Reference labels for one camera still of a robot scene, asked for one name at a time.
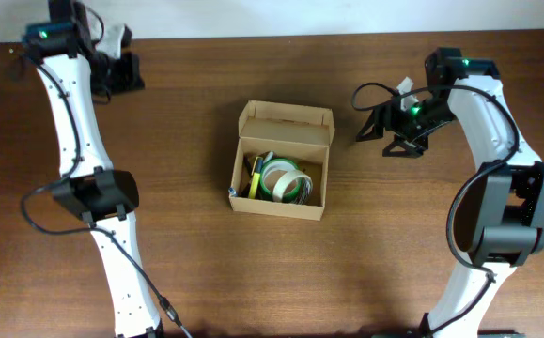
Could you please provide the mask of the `beige masking tape roll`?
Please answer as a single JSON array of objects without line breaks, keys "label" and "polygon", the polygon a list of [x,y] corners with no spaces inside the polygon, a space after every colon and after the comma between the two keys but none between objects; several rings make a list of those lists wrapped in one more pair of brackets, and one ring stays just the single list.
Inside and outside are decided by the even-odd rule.
[{"label": "beige masking tape roll", "polygon": [[272,190],[272,200],[274,202],[284,202],[285,194],[292,191],[296,192],[290,200],[291,204],[306,204],[313,191],[312,178],[300,170],[285,172],[277,180]]}]

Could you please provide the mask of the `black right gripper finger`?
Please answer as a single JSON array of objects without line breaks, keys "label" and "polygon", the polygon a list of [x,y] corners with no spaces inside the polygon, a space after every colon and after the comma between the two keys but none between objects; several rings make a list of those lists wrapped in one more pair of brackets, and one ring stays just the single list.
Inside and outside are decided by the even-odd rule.
[{"label": "black right gripper finger", "polygon": [[427,150],[427,138],[422,138],[420,142],[410,143],[403,138],[395,138],[382,151],[383,157],[394,158],[419,158]]},{"label": "black right gripper finger", "polygon": [[386,108],[374,109],[360,131],[356,134],[356,142],[381,139],[386,130]]}]

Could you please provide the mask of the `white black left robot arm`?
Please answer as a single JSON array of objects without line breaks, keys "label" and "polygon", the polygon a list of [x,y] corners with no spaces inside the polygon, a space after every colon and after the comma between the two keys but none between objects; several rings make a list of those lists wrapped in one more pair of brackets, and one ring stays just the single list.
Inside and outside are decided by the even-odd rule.
[{"label": "white black left robot arm", "polygon": [[113,302],[114,335],[162,337],[159,296],[137,245],[137,185],[130,172],[112,164],[94,109],[145,87],[139,58],[128,49],[132,31],[121,25],[91,33],[94,12],[80,1],[51,1],[48,8],[48,21],[26,27],[23,46],[51,105],[60,178],[35,192],[49,192],[82,222],[76,231],[94,238]]}]

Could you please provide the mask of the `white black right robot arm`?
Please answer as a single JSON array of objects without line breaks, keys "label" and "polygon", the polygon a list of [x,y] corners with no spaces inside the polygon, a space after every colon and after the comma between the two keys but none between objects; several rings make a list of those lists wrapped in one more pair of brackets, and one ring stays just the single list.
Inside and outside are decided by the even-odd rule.
[{"label": "white black right robot arm", "polygon": [[405,79],[391,98],[367,107],[358,142],[393,141],[385,157],[419,158],[434,131],[457,121],[475,172],[456,193],[445,234],[457,263],[440,300],[424,314],[415,337],[477,337],[494,297],[517,268],[544,249],[544,161],[522,136],[489,59],[441,47],[425,60],[428,98]]}]

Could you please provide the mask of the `black ballpoint pen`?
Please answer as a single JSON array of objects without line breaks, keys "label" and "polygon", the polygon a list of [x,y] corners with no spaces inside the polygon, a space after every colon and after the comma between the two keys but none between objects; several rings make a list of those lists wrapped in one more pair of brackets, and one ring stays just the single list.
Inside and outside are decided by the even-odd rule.
[{"label": "black ballpoint pen", "polygon": [[247,156],[244,156],[243,157],[243,166],[246,170],[246,173],[249,177],[252,176],[252,172],[253,172],[253,166],[252,164],[250,163],[249,159]]}]

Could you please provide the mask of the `green tape roll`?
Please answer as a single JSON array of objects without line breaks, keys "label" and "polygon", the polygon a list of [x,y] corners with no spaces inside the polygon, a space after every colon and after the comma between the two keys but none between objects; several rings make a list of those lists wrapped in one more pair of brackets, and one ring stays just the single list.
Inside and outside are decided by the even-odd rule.
[{"label": "green tape roll", "polygon": [[[285,172],[298,170],[298,165],[291,160],[285,158],[276,158],[267,161],[263,164],[261,172],[260,192],[264,199],[272,201],[272,190]],[[287,192],[283,203],[290,203],[296,191]]]}]

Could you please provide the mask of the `brown cardboard box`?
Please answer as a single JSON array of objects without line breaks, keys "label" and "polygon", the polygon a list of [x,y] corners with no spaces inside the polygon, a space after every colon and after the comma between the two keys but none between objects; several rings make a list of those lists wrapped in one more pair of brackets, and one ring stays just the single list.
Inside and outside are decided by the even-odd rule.
[{"label": "brown cardboard box", "polygon": [[231,185],[235,211],[319,221],[334,116],[327,108],[251,100],[239,120]]}]

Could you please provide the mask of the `yellow highlighter marker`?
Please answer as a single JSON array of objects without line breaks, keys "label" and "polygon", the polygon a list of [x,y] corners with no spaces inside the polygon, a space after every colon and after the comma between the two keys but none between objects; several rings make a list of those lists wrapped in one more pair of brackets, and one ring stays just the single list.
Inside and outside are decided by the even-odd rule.
[{"label": "yellow highlighter marker", "polygon": [[263,159],[257,156],[253,164],[253,173],[252,173],[251,184],[250,184],[250,188],[248,192],[249,199],[256,199],[256,194],[258,191],[258,186],[259,186],[259,182],[261,178],[262,167],[263,167]]}]

